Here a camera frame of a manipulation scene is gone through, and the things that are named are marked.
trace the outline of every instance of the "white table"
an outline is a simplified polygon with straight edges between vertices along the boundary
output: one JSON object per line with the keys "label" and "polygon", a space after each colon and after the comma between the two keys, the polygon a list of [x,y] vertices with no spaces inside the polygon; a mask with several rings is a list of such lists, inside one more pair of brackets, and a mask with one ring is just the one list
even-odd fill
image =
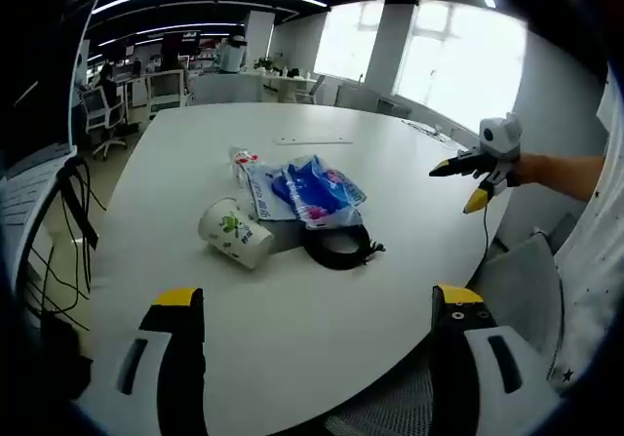
{"label": "white table", "polygon": [[[331,136],[353,144],[273,141]],[[366,227],[387,252],[339,272],[299,248],[251,272],[207,249],[197,235],[200,215],[238,193],[227,157],[233,144],[273,164],[321,155],[367,193]],[[429,332],[432,287],[465,286],[486,248],[483,212],[462,214],[476,182],[428,177],[453,155],[400,119],[350,109],[243,103],[161,111],[102,221],[91,301],[94,378],[112,366],[98,359],[111,337],[135,330],[161,292],[195,286],[205,297],[211,435],[283,430],[362,391]],[[510,193],[489,206],[490,240]]]}

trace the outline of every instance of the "blue plastic bag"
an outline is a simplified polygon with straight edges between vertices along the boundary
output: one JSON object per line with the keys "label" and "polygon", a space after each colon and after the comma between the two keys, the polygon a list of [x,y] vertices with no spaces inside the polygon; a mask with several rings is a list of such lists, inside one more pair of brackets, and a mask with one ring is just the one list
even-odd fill
{"label": "blue plastic bag", "polygon": [[271,188],[291,205],[308,229],[362,224],[356,207],[366,195],[316,155],[290,162],[273,178]]}

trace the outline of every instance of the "white paper cup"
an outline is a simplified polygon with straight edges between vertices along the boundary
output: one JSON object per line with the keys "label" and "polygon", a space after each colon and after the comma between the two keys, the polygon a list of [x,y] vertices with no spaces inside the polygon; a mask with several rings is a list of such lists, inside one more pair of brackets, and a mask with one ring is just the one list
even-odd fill
{"label": "white paper cup", "polygon": [[241,212],[232,197],[217,200],[204,212],[197,228],[200,238],[247,268],[268,257],[273,235]]}

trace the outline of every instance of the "person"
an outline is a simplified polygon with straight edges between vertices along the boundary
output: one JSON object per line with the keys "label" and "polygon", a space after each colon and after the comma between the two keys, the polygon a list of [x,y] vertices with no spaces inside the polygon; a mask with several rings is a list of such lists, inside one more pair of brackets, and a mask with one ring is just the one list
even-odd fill
{"label": "person", "polygon": [[624,297],[624,107],[611,71],[598,117],[609,133],[606,156],[522,154],[514,168],[521,184],[541,184],[587,202],[555,254],[565,332],[550,382],[561,391],[583,375]]}
{"label": "person", "polygon": [[232,34],[219,50],[219,73],[238,73],[247,60],[247,41],[240,34]]}
{"label": "person", "polygon": [[110,63],[105,63],[99,72],[99,80],[96,87],[104,89],[104,96],[108,107],[113,107],[117,101],[117,85],[112,81],[113,67]]}
{"label": "person", "polygon": [[143,68],[143,64],[139,59],[135,59],[133,63],[133,77],[140,77],[141,70]]}
{"label": "person", "polygon": [[74,81],[71,87],[71,132],[75,136],[76,144],[79,148],[85,146],[87,113],[83,106],[80,92],[85,92],[88,87],[83,84],[80,66],[82,65],[82,54],[78,55],[76,69],[74,70]]}
{"label": "person", "polygon": [[163,57],[160,62],[160,71],[167,72],[170,70],[181,70],[183,72],[184,88],[190,90],[188,83],[188,69],[186,65],[177,59],[177,51],[173,48],[163,48]]}

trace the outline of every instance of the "black cable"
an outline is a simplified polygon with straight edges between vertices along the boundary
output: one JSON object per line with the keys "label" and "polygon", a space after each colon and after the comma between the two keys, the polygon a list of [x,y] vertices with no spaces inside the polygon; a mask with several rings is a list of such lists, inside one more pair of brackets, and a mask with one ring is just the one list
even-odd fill
{"label": "black cable", "polygon": [[479,267],[477,267],[477,269],[481,268],[481,266],[486,261],[486,256],[488,255],[488,249],[489,249],[488,206],[486,206],[486,209],[484,210],[484,231],[486,232],[486,251],[484,252],[484,256],[481,258],[481,262],[479,262]]}
{"label": "black cable", "polygon": [[26,292],[29,292],[30,295],[33,297],[33,299],[35,299],[38,303],[39,303],[39,311],[36,311],[33,308],[29,308],[30,312],[32,312],[33,314],[35,314],[37,317],[41,317],[41,313],[44,312],[44,306],[43,306],[43,297],[39,297],[37,295],[35,295],[34,293],[32,293],[32,291],[29,288],[25,288],[24,289]]}
{"label": "black cable", "polygon": [[[71,230],[71,225],[69,224],[69,217],[67,216],[67,209],[65,208],[65,199],[63,199],[62,197],[60,198],[61,204],[62,204],[62,212],[65,215],[65,223],[67,223],[67,229],[69,230],[69,235],[71,236],[72,242],[74,239],[74,233]],[[76,304],[78,304],[78,297],[79,297],[79,293],[80,290],[78,288],[78,246],[76,246],[76,243],[73,242],[74,245],[74,253],[75,253],[75,257],[76,257],[76,268],[75,268],[75,277],[76,277],[76,298],[74,299],[74,302],[71,306],[68,306],[64,309],[61,309],[59,311],[54,311],[52,314],[62,314],[65,313],[71,309],[73,309],[74,307],[76,307]]]}
{"label": "black cable", "polygon": [[[43,294],[43,292],[41,291],[41,289],[35,285],[34,283],[30,282],[27,283],[26,285],[30,285],[32,287],[34,287],[35,289],[37,289],[37,291],[41,294]],[[48,297],[46,298],[46,300],[52,305],[54,306],[56,309],[58,309],[58,311],[52,311],[53,314],[62,314],[63,316],[65,316],[67,319],[69,319],[71,322],[73,322],[74,324],[76,324],[79,327],[82,327],[85,331],[89,331],[88,327],[83,326],[81,323],[79,323],[77,320],[75,320],[73,317],[71,317],[69,314],[67,314],[66,309],[61,308],[58,304],[56,304],[54,301],[52,301],[51,299],[49,299]]]}
{"label": "black cable", "polygon": [[[353,253],[332,251],[325,243],[328,236],[335,235],[350,238],[358,249]],[[385,252],[383,244],[371,240],[363,225],[344,226],[336,229],[306,229],[301,228],[303,248],[314,260],[332,270],[349,270],[360,265],[366,265],[370,257],[376,252]]]}
{"label": "black cable", "polygon": [[[55,251],[55,247],[53,246],[52,249],[50,250],[50,256],[52,256],[52,253]],[[42,285],[42,292],[41,292],[41,311],[45,311],[46,310],[46,286],[48,285],[48,274],[50,273],[50,270],[52,270],[52,267],[47,263],[46,263],[46,273],[43,276],[43,285]]]}
{"label": "black cable", "polygon": [[[78,179],[78,182],[80,183],[81,208],[85,212],[85,215],[87,216],[87,218],[89,218],[89,207],[90,207],[89,202],[91,199],[91,197],[89,197],[89,191],[87,191],[87,193],[85,194],[85,183],[82,179],[82,175],[77,169],[75,171],[74,176]],[[89,188],[90,185],[91,185],[91,176],[88,176],[87,188]],[[83,240],[82,240],[83,273],[85,276],[85,285],[87,286],[87,291],[90,293],[91,292],[91,266],[90,266],[90,261],[88,260],[89,254],[90,252],[89,252],[89,246],[88,246],[87,240],[83,237]]]}
{"label": "black cable", "polygon": [[[46,260],[37,252],[37,250],[35,248],[30,248],[30,250],[35,253],[35,255],[37,257],[39,257],[39,259],[44,263],[44,265],[46,266],[46,276],[44,277],[44,281],[43,281],[43,293],[45,294],[45,288],[46,288],[46,282],[47,282],[47,276],[48,276],[48,272],[52,273],[52,276],[55,277],[55,280],[57,280],[59,283],[61,283],[62,285],[64,285],[65,287],[71,288],[72,290],[75,290],[76,287],[74,287],[73,285],[70,285],[67,282],[63,282],[62,280],[59,279],[59,277],[57,276],[57,274],[55,273],[55,271],[52,269],[52,267],[46,262]],[[87,296],[85,296],[84,293],[82,293],[80,290],[78,290],[78,294],[83,297],[86,300],[89,300],[89,298]]]}
{"label": "black cable", "polygon": [[94,199],[96,199],[96,202],[99,205],[99,207],[106,212],[106,207],[103,206],[103,204],[99,201],[96,194],[91,189],[91,170],[89,169],[89,165],[84,160],[82,161],[82,165],[85,167],[85,173],[87,174],[87,190],[94,197]]}

